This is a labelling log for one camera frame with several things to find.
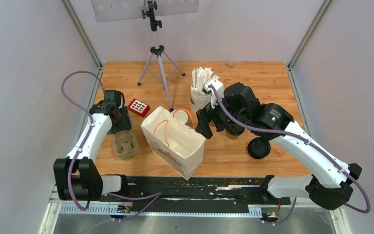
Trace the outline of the kraft paper takeout bag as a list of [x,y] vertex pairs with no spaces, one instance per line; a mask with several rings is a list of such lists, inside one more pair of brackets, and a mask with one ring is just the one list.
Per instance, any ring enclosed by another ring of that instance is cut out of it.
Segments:
[[162,106],[143,120],[141,130],[151,151],[185,180],[202,163],[206,138]]

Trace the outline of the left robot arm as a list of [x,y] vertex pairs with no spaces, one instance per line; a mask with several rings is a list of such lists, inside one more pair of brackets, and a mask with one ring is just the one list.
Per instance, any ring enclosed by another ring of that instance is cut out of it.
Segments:
[[114,134],[114,149],[125,155],[135,149],[131,120],[124,95],[106,90],[104,99],[92,106],[84,133],[65,158],[55,160],[53,170],[60,200],[97,201],[109,194],[125,201],[130,189],[125,175],[100,175],[96,156],[106,135]]

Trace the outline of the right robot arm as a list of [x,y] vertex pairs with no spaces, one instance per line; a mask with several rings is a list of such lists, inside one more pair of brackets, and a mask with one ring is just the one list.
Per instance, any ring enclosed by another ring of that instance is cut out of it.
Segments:
[[290,153],[310,173],[299,177],[268,175],[259,189],[259,198],[272,203],[277,198],[303,197],[327,210],[348,206],[354,187],[362,172],[356,163],[345,163],[313,140],[283,107],[275,103],[262,104],[253,90],[240,82],[228,87],[218,81],[207,82],[203,91],[210,102],[198,110],[196,132],[210,139],[210,124],[217,132],[237,137],[245,130],[255,135],[247,146],[248,154],[256,159],[269,155],[271,143]]

